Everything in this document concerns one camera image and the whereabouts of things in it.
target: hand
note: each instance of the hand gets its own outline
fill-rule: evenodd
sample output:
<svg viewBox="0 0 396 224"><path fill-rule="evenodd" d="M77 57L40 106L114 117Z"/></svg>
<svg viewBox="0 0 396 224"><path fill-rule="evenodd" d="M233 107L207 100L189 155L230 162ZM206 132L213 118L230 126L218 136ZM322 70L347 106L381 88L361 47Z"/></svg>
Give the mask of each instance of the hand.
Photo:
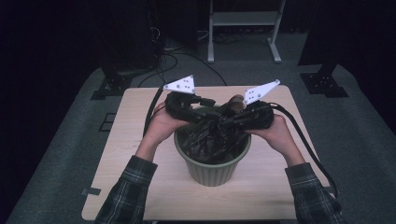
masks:
<svg viewBox="0 0 396 224"><path fill-rule="evenodd" d="M176 129L189 124L187 121L172 118L164 107L164 102L155 107L146 133L158 143L167 139Z"/></svg>
<svg viewBox="0 0 396 224"><path fill-rule="evenodd" d="M153 161L157 146L176 129L189 124L187 121L172 118L165 110L165 103L155 107L148 130L135 155L146 161Z"/></svg>
<svg viewBox="0 0 396 224"><path fill-rule="evenodd" d="M274 115L274 121L268 129L245 130L246 133L256 134L265 139L271 148L278 151L285 158L288 166L305 162L300 149L295 144L286 120L280 115Z"/></svg>

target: cable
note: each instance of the cable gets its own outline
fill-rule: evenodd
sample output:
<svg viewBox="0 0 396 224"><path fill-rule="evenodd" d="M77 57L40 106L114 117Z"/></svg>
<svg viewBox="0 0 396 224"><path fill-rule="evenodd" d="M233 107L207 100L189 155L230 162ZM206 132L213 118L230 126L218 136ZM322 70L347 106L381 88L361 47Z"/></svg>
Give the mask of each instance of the cable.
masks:
<svg viewBox="0 0 396 224"><path fill-rule="evenodd" d="M169 68L167 68L167 69L165 69L165 70L162 70L161 67L160 67L162 73L165 73L165 72L167 72L167 71L173 69L173 68L176 67L176 65L177 65L177 57L175 57L175 56L173 56L173 55L170 55L170 54L164 54L164 56L165 56L165 55L174 58L176 62L175 62L175 64L173 64L171 67L169 67ZM151 74L151 75L148 76L148 77L145 77L145 78L139 83L139 85L137 85L137 88L140 88L140 87L142 86L143 82L145 82L145 81L148 80L149 78L154 77L155 75L159 75L159 74L160 74L160 72L157 71L157 73L154 73L154 74Z"/></svg>
<svg viewBox="0 0 396 224"><path fill-rule="evenodd" d="M154 107L157 104L158 99L160 98L162 93L163 93L163 86L158 88L157 93L155 93L155 96L152 99L151 105L149 106L148 113L146 115L146 120L145 120L145 128L143 129L143 137L146 135L146 132L148 131L149 123L151 122L152 111L154 110Z"/></svg>
<svg viewBox="0 0 396 224"><path fill-rule="evenodd" d="M297 121L295 120L294 116L287 111L283 106L279 105L279 104L275 104L275 103L270 103L270 105L273 105L272 108L276 109L280 112L282 112L283 114L285 114L291 121L291 123L293 124L294 128L296 129L297 133L300 135L300 138L303 140L303 143L306 147L306 150L308 151L309 155L311 156L312 160L314 160L315 164L318 166L319 170L326 176L326 178L328 179L330 186L332 187L332 189L334 190L334 197L337 198L338 197L338 193L341 193L337 186L335 185L334 180L332 179L332 177L330 176L330 174L326 171L326 169L323 167L323 165L320 163L318 157L315 155L314 151L312 150L311 146L309 146L308 142L306 141L306 138L303 134L303 131L300 129L300 126L298 125Z"/></svg>
<svg viewBox="0 0 396 224"><path fill-rule="evenodd" d="M208 68L210 68L210 70L212 70L214 73L216 73L216 74L219 76L219 78L220 78L220 79L222 80L222 82L224 83L224 86L228 86L227 83L225 82L224 78L221 76L221 74L220 74L218 71L216 71L214 68L212 68L209 64L207 64L206 62L204 62L202 59L200 59L200 58L198 58L198 57L196 57L196 56L194 56L194 55L188 54L188 53L173 53L173 54L184 54L184 55L188 55L188 56L190 56L190 57L192 57L192 58L195 58L195 59L199 60L201 63L203 63L204 65L206 65Z"/></svg>

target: plaid sleeve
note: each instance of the plaid sleeve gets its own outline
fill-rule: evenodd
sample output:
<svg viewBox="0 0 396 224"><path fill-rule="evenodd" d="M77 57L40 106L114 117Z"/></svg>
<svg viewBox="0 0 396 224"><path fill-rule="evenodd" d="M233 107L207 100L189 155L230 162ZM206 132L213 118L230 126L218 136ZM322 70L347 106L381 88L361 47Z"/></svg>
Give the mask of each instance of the plaid sleeve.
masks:
<svg viewBox="0 0 396 224"><path fill-rule="evenodd" d="M321 185L311 164L286 168L299 223L347 223L341 205Z"/></svg>
<svg viewBox="0 0 396 224"><path fill-rule="evenodd" d="M94 223L142 223L149 184L157 165L132 156Z"/></svg>

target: gray carpet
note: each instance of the gray carpet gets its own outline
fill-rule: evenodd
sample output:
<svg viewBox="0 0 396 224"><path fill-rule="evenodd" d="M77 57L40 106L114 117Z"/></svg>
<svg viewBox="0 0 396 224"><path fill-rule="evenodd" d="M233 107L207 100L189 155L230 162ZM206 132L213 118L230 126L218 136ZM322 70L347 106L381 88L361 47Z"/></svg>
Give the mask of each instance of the gray carpet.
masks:
<svg viewBox="0 0 396 224"><path fill-rule="evenodd" d="M355 78L337 66L333 76L348 98L310 95L300 79L318 66L297 66L304 34L280 34L276 41L282 64L275 64L262 35L244 35L230 45L215 45L213 69L228 85L261 85L279 79L290 88L320 160L343 192L339 198L349 223L396 223L396 138L361 93ZM187 52L206 60L206 45ZM166 80L194 75L196 86L222 86L219 76L201 61L173 54L177 65ZM161 69L172 67L172 56L161 57ZM159 76L136 77L132 87L158 87ZM106 113L117 112L120 96L91 101L104 74L94 71L79 94L35 175L7 223L91 223L81 218L83 189L93 180L108 133L98 132Z"/></svg>

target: ceramic plant pot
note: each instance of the ceramic plant pot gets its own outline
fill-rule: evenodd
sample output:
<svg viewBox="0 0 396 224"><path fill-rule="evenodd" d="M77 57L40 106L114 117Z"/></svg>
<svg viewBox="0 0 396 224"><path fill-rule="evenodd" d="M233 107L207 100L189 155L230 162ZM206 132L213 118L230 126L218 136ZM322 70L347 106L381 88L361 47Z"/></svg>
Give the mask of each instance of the ceramic plant pot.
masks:
<svg viewBox="0 0 396 224"><path fill-rule="evenodd" d="M230 180L238 162L240 162L248 153L251 143L251 135L249 134L245 140L240 143L242 150L240 150L241 152L239 155L225 160L224 163L206 164L193 160L181 148L179 142L182 142L183 139L180 137L178 130L174 134L174 139L177 151L187 163L191 177L199 184L208 187L220 186Z"/></svg>

